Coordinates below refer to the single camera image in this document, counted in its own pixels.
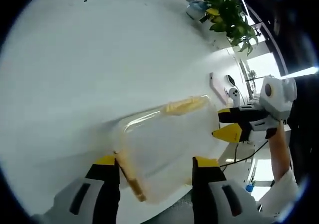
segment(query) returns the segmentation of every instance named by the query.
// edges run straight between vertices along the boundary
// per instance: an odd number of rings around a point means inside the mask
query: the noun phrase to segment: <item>person's arm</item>
[[[290,167],[290,155],[282,122],[279,123],[276,134],[268,139],[268,142],[273,174],[275,182],[278,182]]]

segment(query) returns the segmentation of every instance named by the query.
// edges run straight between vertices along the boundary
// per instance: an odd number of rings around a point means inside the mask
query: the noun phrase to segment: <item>blue object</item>
[[[254,185],[252,185],[252,184],[248,184],[246,186],[246,191],[249,192],[249,193],[251,193],[253,191],[253,189],[254,189]]]
[[[191,1],[189,3],[189,6],[191,6],[193,9],[200,10],[203,12],[206,12],[206,10],[208,9],[207,4],[203,0]]]

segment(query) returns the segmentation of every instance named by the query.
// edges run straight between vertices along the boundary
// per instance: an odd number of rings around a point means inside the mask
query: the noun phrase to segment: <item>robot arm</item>
[[[226,180],[217,160],[193,158],[194,223],[270,224],[257,210],[254,198],[235,181]]]
[[[105,156],[92,165],[85,178],[78,178],[60,191],[43,215],[33,218],[44,224],[114,224],[120,200],[119,165]]]
[[[266,139],[276,133],[279,121],[287,119],[292,102],[297,97],[293,78],[279,80],[265,77],[259,102],[236,108],[225,108],[218,112],[221,123],[233,123],[212,135],[218,139],[238,143],[249,140],[251,131],[266,131]]]

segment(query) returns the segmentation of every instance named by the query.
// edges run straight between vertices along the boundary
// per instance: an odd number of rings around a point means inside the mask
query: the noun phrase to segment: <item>plastic container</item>
[[[189,3],[186,13],[195,21],[199,21],[205,17],[207,9],[208,7],[204,1],[194,0]]]
[[[210,157],[218,129],[208,96],[193,97],[119,121],[112,137],[115,157],[140,201],[157,203],[191,184],[192,158]]]

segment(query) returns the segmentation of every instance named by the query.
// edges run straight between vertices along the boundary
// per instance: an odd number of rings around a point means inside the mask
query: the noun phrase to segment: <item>white table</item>
[[[30,214],[50,208],[104,154],[105,122],[191,95],[208,94],[222,108],[209,87],[212,71],[245,89],[232,49],[212,53],[186,6],[33,0],[24,10],[0,55],[0,161]],[[226,146],[221,141],[213,156]],[[118,223],[147,220],[188,190],[158,205],[122,190]]]

